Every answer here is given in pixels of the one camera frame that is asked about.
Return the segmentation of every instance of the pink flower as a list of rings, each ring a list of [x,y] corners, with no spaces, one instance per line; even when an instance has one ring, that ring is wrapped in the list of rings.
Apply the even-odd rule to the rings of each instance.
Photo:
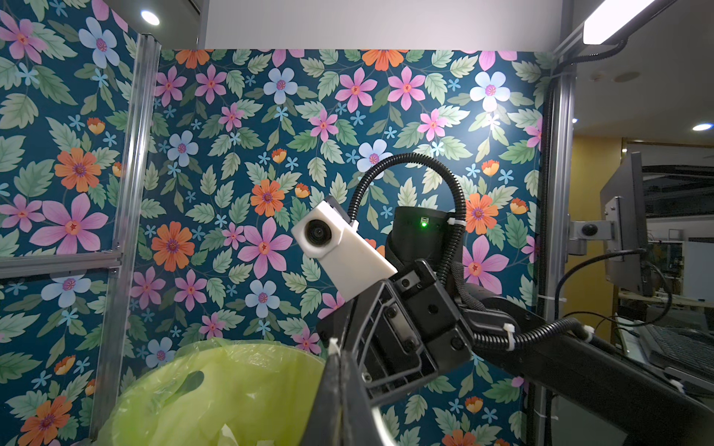
[[[335,301],[335,298],[332,297],[331,294],[322,293],[322,303],[327,305],[329,308],[323,308],[320,310],[320,312],[317,313],[318,319],[324,319],[331,315],[335,310],[340,308],[342,305],[345,305],[345,300],[342,298],[339,291],[337,292],[337,301]]]
[[[129,295],[132,298],[141,296],[139,298],[139,306],[142,310],[149,306],[149,299],[151,299],[152,303],[161,304],[161,296],[156,291],[162,289],[166,281],[164,279],[154,280],[155,277],[156,272],[153,266],[146,270],[146,277],[141,273],[134,273],[134,282],[138,286],[131,287]]]
[[[214,94],[219,96],[226,94],[226,87],[222,86],[221,82],[225,81],[227,76],[228,74],[225,71],[216,74],[216,67],[211,64],[206,74],[196,74],[198,83],[203,84],[196,89],[196,96],[203,96],[205,94],[206,102],[213,103],[215,99]]]
[[[310,132],[310,136],[320,135],[322,142],[327,141],[327,138],[330,137],[327,132],[333,135],[336,135],[338,132],[337,127],[333,125],[335,122],[337,122],[337,115],[330,115],[328,117],[327,110],[323,108],[320,110],[320,116],[310,118],[310,124],[315,126],[312,132]]]
[[[426,132],[426,140],[431,141],[434,139],[434,134],[437,136],[444,136],[444,126],[446,125],[446,118],[439,118],[439,109],[435,108],[431,111],[431,116],[426,113],[421,114],[421,124],[416,130],[418,132]]]
[[[45,217],[39,212],[35,212],[42,207],[40,200],[31,201],[27,204],[27,199],[22,195],[15,195],[13,198],[15,206],[3,204],[0,206],[0,213],[9,216],[2,222],[3,228],[12,228],[17,223],[20,223],[22,232],[30,232],[32,229],[32,221],[44,221]]]
[[[206,339],[223,337],[223,332],[221,330],[226,327],[226,321],[218,320],[218,313],[212,314],[210,319],[208,316],[204,315],[201,320],[205,325],[199,328],[198,332],[206,335]]]
[[[176,77],[175,66],[171,67],[168,76],[164,73],[157,73],[156,81],[161,85],[156,86],[154,96],[161,96],[163,94],[161,97],[162,106],[166,107],[169,102],[171,102],[171,98],[174,98],[175,101],[180,101],[183,98],[183,93],[181,93],[179,87],[182,87],[186,83],[186,77]]]
[[[401,98],[402,108],[408,110],[409,107],[411,107],[412,98],[414,98],[414,101],[423,101],[426,98],[424,92],[416,88],[422,86],[425,80],[426,76],[422,74],[414,76],[414,79],[412,79],[411,70],[408,66],[405,66],[402,69],[402,79],[399,79],[397,76],[389,78],[389,85],[398,89],[392,90],[387,99],[390,102],[397,102],[397,100]]]
[[[481,284],[485,289],[496,294],[501,294],[501,281],[494,275],[489,274],[502,271],[508,264],[508,257],[501,254],[494,254],[486,258],[488,254],[488,240],[482,235],[473,242],[473,257],[469,255],[468,249],[463,247],[461,262],[463,263],[463,278],[466,282]]]
[[[345,101],[347,98],[350,100],[347,102],[347,110],[350,113],[357,109],[357,100],[359,100],[363,106],[372,105],[372,96],[369,96],[365,91],[372,91],[377,87],[377,81],[374,79],[364,80],[364,70],[358,68],[355,71],[354,81],[347,74],[340,75],[340,83],[344,90],[340,90],[335,95],[335,99],[338,101]]]
[[[518,58],[518,53],[515,51],[498,51],[498,55],[504,61],[515,61]],[[478,64],[482,70],[488,70],[496,62],[496,51],[482,51],[478,57]]]
[[[238,249],[238,242],[246,241],[246,238],[241,235],[242,232],[243,226],[236,227],[236,224],[231,222],[228,229],[223,229],[222,234],[226,238],[223,241],[223,246],[232,246],[233,249]]]
[[[34,36],[34,25],[28,19],[20,20],[20,26],[17,26],[15,19],[5,11],[0,11],[0,20],[9,29],[0,26],[0,39],[8,42],[14,41],[10,45],[10,54],[15,59],[22,59],[27,56],[36,64],[42,63],[42,58],[38,51],[47,49],[47,44],[44,40]]]
[[[528,147],[538,146],[538,150],[540,150],[540,134],[542,131],[543,118],[538,118],[538,122],[536,122],[534,126],[526,127],[526,133],[532,136],[532,138],[528,140],[528,143],[526,145]]]
[[[72,200],[71,216],[64,205],[56,201],[43,201],[42,211],[47,220],[60,226],[45,226],[38,229],[30,237],[30,243],[38,246],[50,246],[64,239],[57,248],[57,254],[76,254],[78,239],[82,248],[87,251],[97,251],[101,247],[99,237],[88,230],[103,227],[109,217],[101,212],[95,212],[85,218],[89,212],[87,194],[81,193]]]
[[[196,273],[193,270],[188,270],[185,280],[177,277],[174,282],[176,283],[176,287],[181,289],[181,291],[176,293],[174,300],[176,302],[183,302],[183,300],[186,299],[186,309],[188,311],[193,310],[194,300],[198,303],[206,303],[206,295],[199,290],[203,290],[208,284],[208,281],[203,278],[196,280]]]
[[[262,237],[258,234],[258,228],[255,226],[246,226],[243,232],[246,236],[246,240],[255,246],[242,247],[238,253],[238,258],[243,262],[250,262],[254,258],[258,258],[253,267],[253,271],[258,279],[268,272],[268,261],[270,261],[270,265],[275,268],[276,271],[285,271],[287,269],[285,258],[276,251],[285,251],[288,249],[293,242],[293,238],[289,235],[281,234],[275,237],[274,240],[273,236],[275,235],[275,231],[275,218],[270,217],[263,223]]]
[[[307,328],[307,325],[303,327],[303,332],[300,333],[299,335],[293,335],[293,340],[298,343],[296,345],[297,348],[300,350],[305,350],[306,352],[312,352],[315,353],[316,355],[319,355],[322,349],[320,348],[319,345],[317,345],[317,341],[320,340],[320,337],[318,336],[317,333],[313,333],[312,335],[310,334],[310,329]]]
[[[238,103],[233,102],[231,108],[228,107],[221,108],[223,116],[218,120],[220,124],[226,124],[226,131],[233,130],[233,127],[240,128],[243,124],[241,123],[241,118],[246,115],[243,110],[238,110]]]

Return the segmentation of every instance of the recessed ceiling light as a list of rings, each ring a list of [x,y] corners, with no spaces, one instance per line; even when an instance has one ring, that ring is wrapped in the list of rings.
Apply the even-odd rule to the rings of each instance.
[[[697,126],[692,127],[692,130],[694,131],[704,131],[704,130],[709,130],[710,128],[714,127],[714,124],[710,124],[708,122],[699,124]]]
[[[144,20],[146,20],[146,22],[150,25],[156,26],[159,24],[159,18],[151,11],[142,11],[141,17],[143,17]]]

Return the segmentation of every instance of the light blue flower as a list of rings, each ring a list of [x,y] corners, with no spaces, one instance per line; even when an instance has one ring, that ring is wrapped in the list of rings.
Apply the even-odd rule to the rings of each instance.
[[[483,408],[483,416],[481,419],[488,420],[488,424],[491,424],[494,420],[498,419],[498,417],[496,417],[496,409],[489,410],[488,407]]]
[[[357,111],[355,112],[355,116],[352,116],[350,119],[352,120],[352,124],[353,124],[353,125],[355,125],[355,126],[361,126],[362,124],[364,124],[364,118],[365,118],[366,116],[367,116],[367,115],[363,115],[362,113],[359,112],[359,110],[357,110]]]
[[[288,107],[278,107],[276,108],[276,113],[274,118],[280,118],[280,122],[283,122],[284,118],[288,117]]]
[[[477,169],[477,168],[476,168],[476,163],[473,163],[473,164],[471,164],[471,167],[467,167],[467,168],[466,168],[466,172],[468,172],[468,173],[466,174],[466,176],[473,176],[474,178],[476,178],[476,177],[478,176],[478,175],[476,175],[476,174],[477,174],[477,173],[481,173],[481,169]]]
[[[226,216],[216,216],[216,225],[223,229],[223,225],[227,225],[228,221],[226,221]]]
[[[456,398],[454,401],[449,401],[448,405],[451,406],[449,412],[461,413],[461,409],[463,409],[463,406],[458,403],[458,398]]]
[[[176,113],[176,109],[169,104],[169,107],[164,110],[164,114],[166,115],[167,118],[173,118],[174,114]]]
[[[461,88],[461,86],[458,84],[458,79],[449,79],[446,88],[451,88],[452,91],[456,91],[456,89]]]
[[[116,144],[116,135],[112,135],[108,131],[104,132],[104,134],[106,135],[106,138],[102,141],[104,141],[107,146],[112,147],[114,144]]]
[[[292,172],[294,168],[298,167],[298,157],[297,156],[295,158],[288,157],[288,163],[285,165],[285,167],[290,169],[290,172]]]
[[[84,361],[79,361],[77,364],[74,365],[74,372],[75,373],[84,373],[84,369],[89,367],[89,356],[84,358]]]
[[[195,238],[200,242],[201,239],[206,236],[206,233],[204,233],[201,229],[201,225],[198,225],[198,228],[196,229],[191,229],[191,232],[193,233],[193,236],[191,238]]]
[[[20,291],[25,291],[27,289],[26,285],[23,285],[25,283],[25,279],[19,279],[17,282],[8,282],[7,283],[7,291],[6,293],[12,293],[13,295],[17,295]]]
[[[38,388],[38,387],[40,387],[40,386],[42,386],[42,387],[46,386],[46,385],[47,385],[47,380],[50,379],[51,377],[52,377],[52,375],[47,375],[47,372],[44,371],[44,370],[42,370],[42,371],[40,372],[40,376],[39,376],[39,377],[36,377],[36,378],[33,379],[32,381],[30,381],[32,384],[35,384],[35,387],[33,387],[32,389],[34,390],[34,389],[36,389],[36,388]]]
[[[73,319],[79,319],[79,315],[77,314],[77,309],[76,309],[76,308],[72,308],[72,312],[71,312],[71,313],[70,313],[69,311],[67,311],[67,310],[62,310],[61,315],[62,315],[62,318],[61,318],[61,319],[59,320],[59,322],[57,323],[57,326],[58,326],[58,327],[59,327],[60,325],[62,325],[62,324],[67,324],[67,326],[69,327],[70,324],[72,324],[72,320],[73,320]]]
[[[156,313],[153,313],[150,309],[146,309],[145,312],[141,314],[141,317],[144,318],[144,322],[153,322],[154,321],[154,316],[156,316]]]
[[[498,177],[498,180],[503,181],[503,184],[508,184],[509,180],[513,180],[513,176],[511,175],[512,173],[513,171],[506,172],[501,169],[501,176]]]
[[[345,153],[345,156],[347,157],[347,162],[352,164],[356,164],[357,160],[360,158],[356,148],[352,149],[352,153]]]
[[[71,116],[67,116],[67,118],[69,118],[70,121],[69,126],[76,128],[77,131],[80,131],[82,127],[85,126],[85,123],[81,121],[82,117],[80,115],[75,115],[73,118]]]
[[[30,86],[31,83],[40,83],[40,81],[37,80],[37,77],[35,77],[39,74],[36,69],[27,71],[27,65],[25,65],[23,62],[20,62],[18,64],[18,67],[20,67],[20,69],[15,75],[20,79],[25,78],[25,85]]]

